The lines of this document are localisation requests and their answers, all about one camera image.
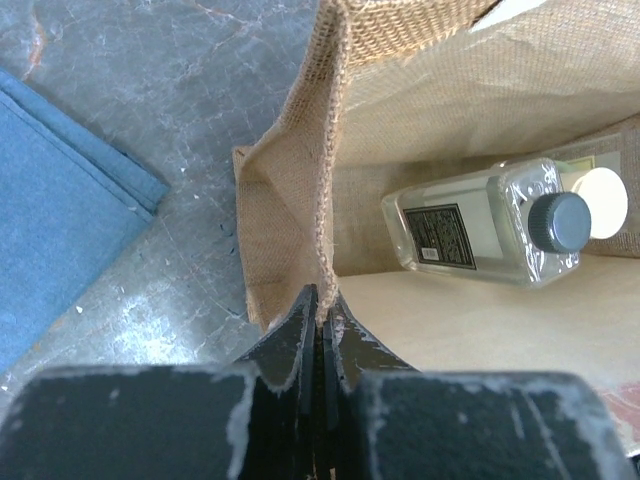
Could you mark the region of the clear bottle black cap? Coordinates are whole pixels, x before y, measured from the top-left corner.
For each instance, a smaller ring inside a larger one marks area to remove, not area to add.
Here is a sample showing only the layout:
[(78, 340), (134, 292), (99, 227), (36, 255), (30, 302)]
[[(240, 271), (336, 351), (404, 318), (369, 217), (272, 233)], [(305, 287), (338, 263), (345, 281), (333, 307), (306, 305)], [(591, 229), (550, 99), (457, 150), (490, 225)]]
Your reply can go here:
[(408, 187), (381, 208), (403, 268), (524, 288), (573, 272), (592, 227), (548, 158)]

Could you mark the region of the brown canvas tote bag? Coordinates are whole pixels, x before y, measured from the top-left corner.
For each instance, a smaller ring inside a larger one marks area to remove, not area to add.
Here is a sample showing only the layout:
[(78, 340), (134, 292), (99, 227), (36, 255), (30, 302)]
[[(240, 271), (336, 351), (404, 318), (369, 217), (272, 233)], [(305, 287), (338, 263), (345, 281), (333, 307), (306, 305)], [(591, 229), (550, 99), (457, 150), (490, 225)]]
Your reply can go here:
[(405, 272), (382, 198), (639, 124), (639, 5), (322, 1), (279, 119), (234, 152), (248, 315), (315, 283), (427, 370), (562, 370), (639, 434), (639, 237), (538, 292)]

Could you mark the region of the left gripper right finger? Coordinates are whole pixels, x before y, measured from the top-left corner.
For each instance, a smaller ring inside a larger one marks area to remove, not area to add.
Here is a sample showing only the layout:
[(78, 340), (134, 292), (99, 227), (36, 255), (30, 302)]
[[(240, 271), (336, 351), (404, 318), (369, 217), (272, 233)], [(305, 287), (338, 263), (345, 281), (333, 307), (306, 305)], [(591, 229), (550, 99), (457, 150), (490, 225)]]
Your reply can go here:
[(621, 479), (625, 453), (604, 403), (553, 372), (422, 372), (344, 300), (322, 345), (339, 479)]

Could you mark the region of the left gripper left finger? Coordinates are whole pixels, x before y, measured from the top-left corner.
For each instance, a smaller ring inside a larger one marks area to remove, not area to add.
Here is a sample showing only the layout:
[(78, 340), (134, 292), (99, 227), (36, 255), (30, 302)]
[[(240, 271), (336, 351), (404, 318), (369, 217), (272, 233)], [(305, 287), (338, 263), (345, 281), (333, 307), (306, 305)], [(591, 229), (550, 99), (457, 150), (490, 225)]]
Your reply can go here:
[(5, 479), (308, 479), (317, 291), (226, 366), (49, 369), (1, 426)]

